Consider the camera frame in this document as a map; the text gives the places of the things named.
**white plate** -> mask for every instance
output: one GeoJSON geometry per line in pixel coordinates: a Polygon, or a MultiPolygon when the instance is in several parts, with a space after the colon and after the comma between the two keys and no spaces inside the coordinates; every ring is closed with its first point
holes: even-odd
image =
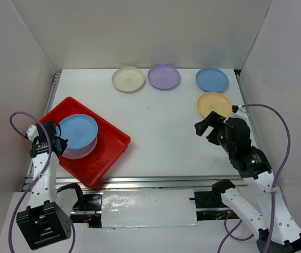
{"type": "Polygon", "coordinates": [[[141,88],[145,74],[136,67],[122,67],[112,76],[113,86],[123,92],[132,92],[141,88]]]}

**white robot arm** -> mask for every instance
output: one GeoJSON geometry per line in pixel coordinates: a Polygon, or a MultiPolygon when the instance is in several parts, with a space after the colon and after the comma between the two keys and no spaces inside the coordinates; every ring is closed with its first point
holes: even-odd
{"type": "Polygon", "coordinates": [[[30,156],[33,162],[33,177],[40,177],[33,186],[27,208],[17,213],[16,222],[29,247],[34,250],[70,238],[69,216],[83,193],[78,184],[72,183],[56,192],[56,170],[59,156],[63,154],[67,140],[56,136],[53,122],[43,123],[52,144],[52,154],[46,171],[42,170],[48,161],[48,146],[45,134],[32,125],[27,138],[33,142],[30,156]]]}
{"type": "Polygon", "coordinates": [[[280,188],[272,188],[274,175],[266,156],[251,146],[250,128],[245,122],[246,111],[235,106],[234,112],[227,119],[211,112],[206,119],[195,124],[196,134],[202,136],[208,127],[213,128],[207,139],[215,145],[221,145],[227,152],[231,164],[256,197],[262,213],[248,203],[229,180],[214,184],[212,192],[218,202],[230,207],[252,231],[260,252],[263,252],[267,243],[274,192],[274,230],[268,252],[300,251],[301,229],[289,213],[280,188]]]}

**metal bar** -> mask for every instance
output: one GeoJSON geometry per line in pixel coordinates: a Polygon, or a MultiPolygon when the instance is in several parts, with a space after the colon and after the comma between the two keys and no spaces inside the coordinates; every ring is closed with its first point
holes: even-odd
{"type": "MultiPolygon", "coordinates": [[[[92,190],[125,190],[125,189],[168,189],[168,188],[205,188],[211,187],[219,180],[183,180],[183,181],[134,181],[134,182],[102,182],[92,190]]],[[[27,178],[23,190],[27,189],[32,182],[32,178],[27,178]]],[[[76,179],[56,179],[56,190],[72,182],[79,183],[76,179]]],[[[245,186],[242,179],[232,180],[236,186],[245,186]]],[[[83,190],[87,190],[83,184],[79,183],[83,190]]]]}
{"type": "MultiPolygon", "coordinates": [[[[30,183],[32,181],[32,175],[27,176],[26,182],[30,183]]],[[[122,182],[167,182],[167,181],[209,181],[209,180],[240,180],[240,176],[188,176],[188,177],[116,177],[116,178],[102,178],[99,183],[122,183],[122,182]]],[[[75,178],[56,178],[57,182],[62,183],[74,183],[79,182],[75,178]]]]}
{"type": "MultiPolygon", "coordinates": [[[[216,208],[196,208],[196,211],[227,211],[229,210],[228,207],[216,207],[216,208]]],[[[98,214],[98,215],[101,215],[102,212],[101,211],[72,211],[71,212],[71,215],[95,215],[95,214],[98,214]]]]}
{"type": "Polygon", "coordinates": [[[52,88],[50,90],[49,98],[48,98],[48,101],[46,103],[44,116],[51,110],[51,107],[52,107],[52,104],[53,104],[53,101],[54,101],[54,98],[55,98],[55,94],[56,94],[56,91],[57,91],[57,87],[58,87],[58,82],[53,82],[52,83],[52,88]]]}

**wire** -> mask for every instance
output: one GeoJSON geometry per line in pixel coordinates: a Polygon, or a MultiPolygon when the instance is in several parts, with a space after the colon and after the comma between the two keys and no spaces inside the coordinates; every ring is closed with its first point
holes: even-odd
{"type": "MultiPolygon", "coordinates": [[[[287,126],[287,123],[286,121],[284,120],[284,118],[282,117],[282,115],[274,108],[272,108],[271,106],[268,106],[266,104],[244,104],[242,105],[242,107],[251,107],[251,106],[260,106],[260,107],[264,107],[264,108],[267,108],[267,109],[270,109],[271,111],[273,111],[279,118],[280,120],[282,121],[284,127],[285,127],[285,131],[286,131],[286,135],[287,135],[287,148],[286,148],[286,153],[285,153],[285,157],[279,167],[279,169],[277,170],[276,172],[276,175],[275,175],[275,178],[273,180],[273,183],[272,183],[272,189],[276,187],[277,185],[277,180],[286,164],[286,161],[288,159],[288,156],[289,156],[289,152],[290,152],[290,149],[291,149],[291,134],[290,134],[290,131],[289,131],[289,128],[287,126]]],[[[268,237],[267,237],[267,240],[266,240],[266,245],[264,247],[264,251],[263,253],[267,253],[268,252],[268,249],[270,247],[270,244],[271,244],[271,238],[272,238],[272,233],[273,233],[273,227],[274,227],[274,222],[275,222],[275,205],[276,205],[276,196],[275,196],[275,192],[271,192],[271,220],[270,220],[270,227],[269,227],[269,233],[268,233],[268,237]]],[[[220,249],[222,248],[224,242],[226,241],[226,239],[228,237],[231,236],[231,234],[239,227],[239,225],[242,223],[242,220],[239,221],[239,223],[231,230],[231,231],[227,231],[228,234],[224,237],[224,239],[222,240],[222,242],[220,243],[219,247],[218,247],[218,252],[220,252],[220,249]]]]}
{"type": "Polygon", "coordinates": [[[56,122],[56,121],[53,121],[56,125],[57,125],[57,127],[58,127],[58,129],[59,129],[59,138],[62,136],[62,128],[61,128],[61,125],[58,123],[58,122],[56,122]]]}
{"type": "Polygon", "coordinates": [[[234,237],[234,236],[229,232],[229,229],[228,229],[227,226],[226,226],[226,222],[227,222],[227,220],[230,218],[230,216],[233,215],[233,214],[234,214],[234,212],[229,213],[229,214],[227,215],[227,217],[225,218],[225,220],[224,220],[224,228],[225,228],[225,231],[229,234],[229,236],[230,236],[231,238],[235,239],[236,241],[248,241],[248,240],[250,240],[251,238],[253,238],[254,234],[250,235],[250,236],[247,237],[247,238],[243,238],[243,239],[242,239],[242,238],[234,237]]]}
{"type": "Polygon", "coordinates": [[[95,216],[95,217],[99,217],[99,215],[97,214],[97,211],[96,211],[95,207],[92,207],[92,209],[93,209],[93,211],[94,211],[94,216],[95,216]]]}
{"type": "Polygon", "coordinates": [[[85,204],[85,207],[84,207],[84,222],[86,221],[86,204],[85,204]]]}
{"type": "Polygon", "coordinates": [[[226,239],[239,227],[240,224],[242,224],[242,220],[239,221],[239,223],[223,238],[223,240],[220,242],[218,246],[217,253],[220,253],[220,250],[222,249],[223,244],[225,243],[226,239]]]}
{"type": "MultiPolygon", "coordinates": [[[[49,138],[49,135],[45,129],[45,127],[43,126],[43,124],[39,121],[39,119],[37,119],[36,117],[34,117],[33,115],[31,115],[30,113],[27,113],[27,112],[14,112],[10,118],[9,118],[9,122],[10,122],[10,125],[13,127],[13,129],[19,134],[21,135],[22,137],[25,138],[25,135],[22,134],[15,126],[14,126],[14,123],[13,123],[13,117],[15,115],[18,115],[18,114],[23,114],[23,115],[26,115],[28,116],[29,118],[33,119],[34,121],[36,121],[36,123],[42,128],[43,132],[44,132],[44,135],[45,135],[45,138],[47,140],[47,145],[48,145],[48,158],[47,158],[47,161],[41,171],[41,174],[44,174],[45,171],[47,170],[48,168],[48,165],[50,163],[50,160],[51,160],[51,154],[52,154],[52,146],[51,146],[51,142],[50,142],[50,138],[49,138]]],[[[15,218],[16,218],[16,214],[18,212],[18,209],[21,205],[21,203],[23,202],[25,196],[28,194],[28,192],[33,188],[33,186],[35,186],[37,184],[37,182],[39,181],[40,177],[37,176],[33,181],[32,183],[29,185],[29,187],[24,191],[24,193],[22,194],[21,198],[19,199],[18,203],[16,204],[16,207],[14,209],[14,212],[12,214],[12,217],[10,219],[10,224],[9,224],[9,231],[8,231],[8,244],[9,244],[9,250],[11,253],[15,253],[15,250],[14,250],[14,246],[13,246],[13,235],[12,235],[12,232],[13,232],[13,226],[14,226],[14,221],[15,221],[15,218]]],[[[71,223],[71,227],[72,227],[72,233],[73,233],[73,238],[72,238],[72,244],[71,244],[71,247],[70,247],[70,250],[69,250],[69,253],[72,252],[73,248],[74,248],[74,245],[75,245],[75,240],[76,240],[76,233],[75,233],[75,227],[72,223],[72,220],[70,218],[70,223],[71,223]]]]}

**red tray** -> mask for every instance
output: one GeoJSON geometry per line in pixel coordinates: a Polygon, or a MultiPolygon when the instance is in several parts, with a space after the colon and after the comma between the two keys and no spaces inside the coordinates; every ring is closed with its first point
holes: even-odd
{"type": "Polygon", "coordinates": [[[70,96],[45,115],[41,122],[61,122],[64,118],[78,113],[87,114],[98,123],[97,146],[84,158],[71,160],[60,157],[59,163],[83,185],[92,188],[128,147],[131,139],[70,96]]]}

